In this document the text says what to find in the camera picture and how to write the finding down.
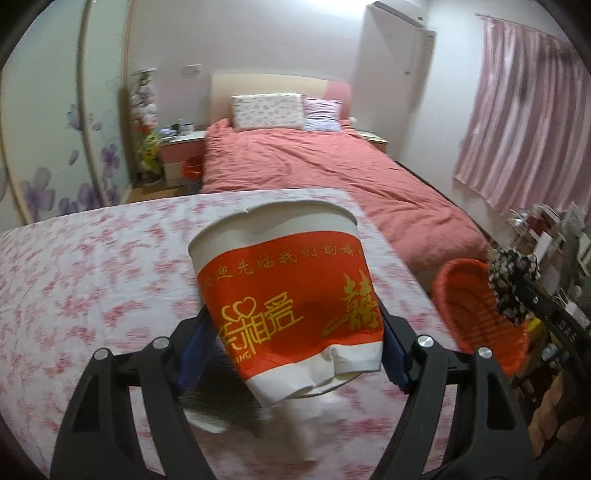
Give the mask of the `black daisy print cloth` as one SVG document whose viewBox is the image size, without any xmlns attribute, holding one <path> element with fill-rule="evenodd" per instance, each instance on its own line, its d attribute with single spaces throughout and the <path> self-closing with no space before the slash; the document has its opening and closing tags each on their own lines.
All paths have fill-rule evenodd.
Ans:
<svg viewBox="0 0 591 480">
<path fill-rule="evenodd" d="M 497 250 L 488 264 L 488 282 L 496 299 L 497 312 L 515 327 L 520 326 L 530 310 L 518 297 L 518 286 L 535 283 L 540 278 L 539 263 L 533 254 L 514 248 Z"/>
</svg>

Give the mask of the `red white paper cup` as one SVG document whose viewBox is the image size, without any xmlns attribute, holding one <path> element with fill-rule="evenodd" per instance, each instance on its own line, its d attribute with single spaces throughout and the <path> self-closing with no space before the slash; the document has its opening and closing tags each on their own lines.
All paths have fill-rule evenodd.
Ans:
<svg viewBox="0 0 591 480">
<path fill-rule="evenodd" d="M 263 204 L 208 225 L 187 250 L 225 352 L 264 407 L 380 370 L 384 322 L 345 208 Z"/>
</svg>

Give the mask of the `orange plastic laundry basket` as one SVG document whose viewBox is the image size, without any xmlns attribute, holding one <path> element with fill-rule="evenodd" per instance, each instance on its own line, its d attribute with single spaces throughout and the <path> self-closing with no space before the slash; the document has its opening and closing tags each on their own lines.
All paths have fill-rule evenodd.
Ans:
<svg viewBox="0 0 591 480">
<path fill-rule="evenodd" d="M 433 281 L 431 298 L 461 351 L 488 347 L 506 376 L 523 370 L 529 349 L 526 327 L 513 325 L 497 312 L 485 263 L 474 259 L 445 263 Z"/>
</svg>

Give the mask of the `cluttered white shelf rack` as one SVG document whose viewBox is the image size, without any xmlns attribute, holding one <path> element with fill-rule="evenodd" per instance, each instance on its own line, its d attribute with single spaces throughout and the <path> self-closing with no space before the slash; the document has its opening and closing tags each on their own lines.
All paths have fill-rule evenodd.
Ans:
<svg viewBox="0 0 591 480">
<path fill-rule="evenodd" d="M 536 257 L 545 293 L 569 313 L 590 315 L 590 220 L 572 203 L 556 212 L 546 204 L 530 210 L 510 210 L 507 223 L 514 229 L 512 247 Z"/>
</svg>

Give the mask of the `floral pink white tablecloth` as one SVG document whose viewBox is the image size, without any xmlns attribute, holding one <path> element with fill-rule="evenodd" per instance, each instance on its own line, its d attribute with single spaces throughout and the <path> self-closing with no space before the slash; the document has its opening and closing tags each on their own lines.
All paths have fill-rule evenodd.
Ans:
<svg viewBox="0 0 591 480">
<path fill-rule="evenodd" d="M 442 346 L 455 343 L 396 248 L 335 189 L 263 190 L 154 200 L 56 217 L 1 236 L 1 414 L 32 463 L 50 469 L 59 426 L 91 355 L 133 352 L 201 305 L 187 247 L 205 226 L 280 200 L 320 199 L 356 216 L 387 309 Z M 385 374 L 297 403 L 321 426 L 297 452 L 290 427 L 254 436 L 195 431 L 220 479 L 367 479 L 406 398 Z"/>
</svg>

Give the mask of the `coral pink bed duvet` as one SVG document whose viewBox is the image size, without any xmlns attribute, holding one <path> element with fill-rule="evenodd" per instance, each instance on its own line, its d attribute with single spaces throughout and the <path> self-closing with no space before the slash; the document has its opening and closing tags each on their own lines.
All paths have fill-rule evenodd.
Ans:
<svg viewBox="0 0 591 480">
<path fill-rule="evenodd" d="M 205 193 L 297 188 L 348 193 L 415 274 L 486 257 L 488 241 L 463 210 L 348 125 L 238 131 L 222 119 L 207 128 Z"/>
</svg>

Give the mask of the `pink striped curtain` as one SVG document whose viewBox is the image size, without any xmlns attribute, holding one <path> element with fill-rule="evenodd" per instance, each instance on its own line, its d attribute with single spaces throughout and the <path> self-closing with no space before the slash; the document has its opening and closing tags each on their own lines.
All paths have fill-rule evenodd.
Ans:
<svg viewBox="0 0 591 480">
<path fill-rule="evenodd" d="M 590 73 L 550 34 L 486 16 L 483 59 L 454 169 L 495 211 L 590 210 Z"/>
</svg>

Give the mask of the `pink white nightstand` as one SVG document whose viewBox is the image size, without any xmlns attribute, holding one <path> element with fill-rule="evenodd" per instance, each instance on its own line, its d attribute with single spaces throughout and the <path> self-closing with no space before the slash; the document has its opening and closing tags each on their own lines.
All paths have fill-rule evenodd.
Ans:
<svg viewBox="0 0 591 480">
<path fill-rule="evenodd" d="M 161 143 L 160 156 L 168 188 L 201 179 L 204 169 L 205 136 L 204 130 L 193 131 Z"/>
</svg>

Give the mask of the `far bedside table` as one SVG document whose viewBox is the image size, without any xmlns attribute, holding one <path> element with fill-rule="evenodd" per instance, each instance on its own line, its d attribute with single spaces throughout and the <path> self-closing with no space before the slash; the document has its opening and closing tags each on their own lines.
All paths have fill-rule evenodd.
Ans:
<svg viewBox="0 0 591 480">
<path fill-rule="evenodd" d="M 370 144 L 372 144 L 374 147 L 377 148 L 377 150 L 382 151 L 383 153 L 387 153 L 388 152 L 388 145 L 389 145 L 389 141 L 382 138 L 381 136 L 372 133 L 372 132 L 368 132 L 368 131 L 359 131 L 358 134 L 365 139 L 366 141 L 368 141 Z"/>
</svg>

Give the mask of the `white floral pillow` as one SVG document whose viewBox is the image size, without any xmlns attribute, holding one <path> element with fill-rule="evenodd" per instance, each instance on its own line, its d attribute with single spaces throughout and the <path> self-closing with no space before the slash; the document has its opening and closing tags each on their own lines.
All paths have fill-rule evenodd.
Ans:
<svg viewBox="0 0 591 480">
<path fill-rule="evenodd" d="M 303 129 L 304 102 L 298 93 L 235 95 L 231 98 L 233 128 Z"/>
</svg>

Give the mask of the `pink striped pillow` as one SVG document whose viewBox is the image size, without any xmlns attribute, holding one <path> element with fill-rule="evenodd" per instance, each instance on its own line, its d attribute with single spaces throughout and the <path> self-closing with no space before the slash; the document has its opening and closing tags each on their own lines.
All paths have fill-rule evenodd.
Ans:
<svg viewBox="0 0 591 480">
<path fill-rule="evenodd" d="M 342 101 L 304 97 L 304 130 L 309 132 L 342 131 Z"/>
</svg>

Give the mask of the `stack of plush toys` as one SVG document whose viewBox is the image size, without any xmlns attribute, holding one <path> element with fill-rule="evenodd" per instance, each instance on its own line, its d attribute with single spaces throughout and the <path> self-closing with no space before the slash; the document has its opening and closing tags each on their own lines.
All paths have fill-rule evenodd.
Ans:
<svg viewBox="0 0 591 480">
<path fill-rule="evenodd" d="M 159 182 L 163 169 L 159 157 L 154 73 L 154 68 L 135 72 L 132 75 L 133 85 L 129 97 L 132 124 L 138 141 L 139 178 L 144 185 Z"/>
</svg>

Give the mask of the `cream pink headboard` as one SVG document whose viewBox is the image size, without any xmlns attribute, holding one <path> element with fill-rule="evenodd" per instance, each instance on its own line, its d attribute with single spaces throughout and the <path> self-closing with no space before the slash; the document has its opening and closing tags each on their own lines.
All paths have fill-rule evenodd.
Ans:
<svg viewBox="0 0 591 480">
<path fill-rule="evenodd" d="M 209 123 L 231 118 L 231 97 L 235 95 L 301 93 L 325 100 L 342 102 L 342 119 L 351 114 L 352 88 L 348 83 L 325 79 L 269 74 L 218 73 L 211 76 Z"/>
</svg>

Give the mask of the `sliding wardrobe with purple flowers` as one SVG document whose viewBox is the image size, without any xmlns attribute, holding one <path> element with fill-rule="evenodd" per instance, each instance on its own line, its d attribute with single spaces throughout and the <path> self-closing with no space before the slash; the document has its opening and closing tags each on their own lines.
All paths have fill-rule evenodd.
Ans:
<svg viewBox="0 0 591 480">
<path fill-rule="evenodd" d="M 127 1 L 53 1 L 1 70 L 1 228 L 119 205 Z"/>
</svg>

